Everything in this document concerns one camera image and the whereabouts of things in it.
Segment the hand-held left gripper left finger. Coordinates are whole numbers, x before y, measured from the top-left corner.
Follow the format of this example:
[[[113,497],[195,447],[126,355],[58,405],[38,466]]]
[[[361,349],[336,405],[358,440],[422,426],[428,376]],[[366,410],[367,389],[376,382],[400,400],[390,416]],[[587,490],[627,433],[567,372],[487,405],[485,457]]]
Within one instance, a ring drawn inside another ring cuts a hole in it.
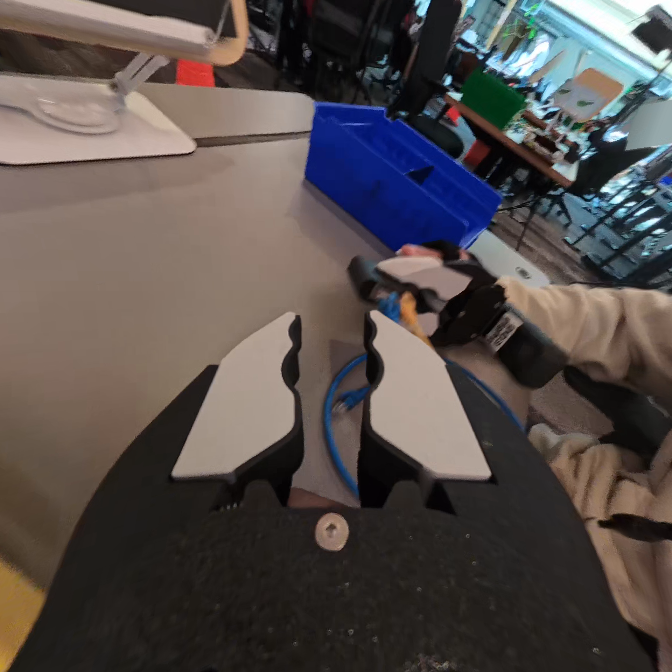
[[[220,481],[233,496],[267,481],[282,505],[305,455],[300,316],[287,312],[221,360],[171,477]]]

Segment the black office chair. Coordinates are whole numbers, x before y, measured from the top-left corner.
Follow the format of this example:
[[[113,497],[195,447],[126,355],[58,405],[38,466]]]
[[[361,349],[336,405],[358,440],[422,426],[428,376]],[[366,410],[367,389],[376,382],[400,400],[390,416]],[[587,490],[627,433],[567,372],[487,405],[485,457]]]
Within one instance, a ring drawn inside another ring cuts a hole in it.
[[[454,159],[462,154],[464,143],[440,121],[445,107],[434,118],[424,110],[431,99],[447,91],[442,82],[461,12],[461,1],[430,2],[408,77],[399,96],[386,109],[389,120],[405,122]]]

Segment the orange traffic cone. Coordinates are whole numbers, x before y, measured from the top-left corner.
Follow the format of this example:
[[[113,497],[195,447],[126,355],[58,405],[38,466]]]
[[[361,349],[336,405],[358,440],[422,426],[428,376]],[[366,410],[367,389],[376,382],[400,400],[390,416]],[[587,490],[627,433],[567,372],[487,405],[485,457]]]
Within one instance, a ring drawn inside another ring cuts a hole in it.
[[[211,64],[180,59],[175,65],[175,83],[181,86],[215,88],[214,68]]]

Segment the wooden table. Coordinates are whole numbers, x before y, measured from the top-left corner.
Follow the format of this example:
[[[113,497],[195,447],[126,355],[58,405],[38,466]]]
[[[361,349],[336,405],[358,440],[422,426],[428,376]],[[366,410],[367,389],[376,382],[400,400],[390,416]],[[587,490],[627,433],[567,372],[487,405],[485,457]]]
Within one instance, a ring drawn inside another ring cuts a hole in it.
[[[461,102],[461,95],[458,97],[446,93],[443,96],[444,102],[449,107],[455,107],[460,115],[468,122],[473,123],[483,134],[505,147],[510,153],[516,155],[528,167],[536,170],[541,175],[557,184],[559,187],[567,189],[576,181],[579,164],[568,164],[561,161],[559,163],[549,164],[541,154],[535,152],[532,147],[525,144],[526,139],[532,136],[531,130],[499,130],[491,122],[485,120],[479,114],[467,107]]]

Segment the blue plastic bin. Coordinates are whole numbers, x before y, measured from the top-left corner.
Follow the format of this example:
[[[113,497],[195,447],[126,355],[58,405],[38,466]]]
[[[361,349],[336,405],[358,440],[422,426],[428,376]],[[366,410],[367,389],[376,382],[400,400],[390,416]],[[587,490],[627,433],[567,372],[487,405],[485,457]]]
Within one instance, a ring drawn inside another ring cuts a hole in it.
[[[427,165],[435,168],[423,187],[405,177]],[[382,107],[315,102],[304,176],[392,250],[434,240],[468,248],[502,201]]]

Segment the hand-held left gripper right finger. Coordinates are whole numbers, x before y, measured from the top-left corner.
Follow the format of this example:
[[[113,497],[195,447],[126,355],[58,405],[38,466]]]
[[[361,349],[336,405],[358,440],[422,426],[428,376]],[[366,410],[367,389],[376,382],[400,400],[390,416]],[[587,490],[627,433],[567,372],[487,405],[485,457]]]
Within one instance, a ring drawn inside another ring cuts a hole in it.
[[[492,470],[455,388],[431,346],[379,310],[364,319],[365,375],[358,492],[382,507],[401,482],[425,502],[444,483],[489,483]]]

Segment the person's right hand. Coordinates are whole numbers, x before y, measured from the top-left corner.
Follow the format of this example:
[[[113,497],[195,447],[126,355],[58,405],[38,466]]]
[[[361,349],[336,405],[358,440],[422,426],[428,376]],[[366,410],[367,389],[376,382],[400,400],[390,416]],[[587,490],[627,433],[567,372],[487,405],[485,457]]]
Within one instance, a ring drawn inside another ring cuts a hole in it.
[[[475,259],[468,251],[447,240],[432,241],[424,245],[405,244],[399,248],[396,256],[433,258],[443,265],[472,262]]]

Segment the yellow plastic bin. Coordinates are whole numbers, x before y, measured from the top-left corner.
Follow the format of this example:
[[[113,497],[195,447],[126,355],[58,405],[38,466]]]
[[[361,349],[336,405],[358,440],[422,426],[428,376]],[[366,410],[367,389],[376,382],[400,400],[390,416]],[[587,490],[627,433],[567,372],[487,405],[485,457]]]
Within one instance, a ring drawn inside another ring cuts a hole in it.
[[[46,593],[1,558],[1,671],[8,671],[44,605]]]

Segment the person's right forearm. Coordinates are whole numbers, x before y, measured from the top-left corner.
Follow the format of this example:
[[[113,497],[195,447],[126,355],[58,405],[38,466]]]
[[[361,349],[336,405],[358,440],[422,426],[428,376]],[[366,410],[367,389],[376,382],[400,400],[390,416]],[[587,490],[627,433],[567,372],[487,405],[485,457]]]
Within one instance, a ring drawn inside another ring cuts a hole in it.
[[[671,411],[671,295],[659,290],[501,278],[507,302],[597,382],[653,397]]]

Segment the black ethernet port adapter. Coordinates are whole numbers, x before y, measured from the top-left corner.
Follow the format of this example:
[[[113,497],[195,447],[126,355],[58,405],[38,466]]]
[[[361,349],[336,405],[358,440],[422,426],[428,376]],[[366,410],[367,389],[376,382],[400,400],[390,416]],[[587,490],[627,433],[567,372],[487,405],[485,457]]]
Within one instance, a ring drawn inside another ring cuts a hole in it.
[[[355,256],[348,264],[348,278],[357,297],[369,305],[390,295],[391,290],[384,284],[376,262],[364,256]]]

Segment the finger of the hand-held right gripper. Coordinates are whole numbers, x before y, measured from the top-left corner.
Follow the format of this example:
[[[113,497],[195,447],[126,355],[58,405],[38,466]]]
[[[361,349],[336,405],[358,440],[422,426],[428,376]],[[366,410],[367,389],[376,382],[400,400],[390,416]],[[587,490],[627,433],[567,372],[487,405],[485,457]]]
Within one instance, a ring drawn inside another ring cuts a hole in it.
[[[447,267],[437,257],[395,256],[375,265],[374,270],[384,283],[399,293],[418,296],[423,290],[447,302],[469,286],[469,275]]]

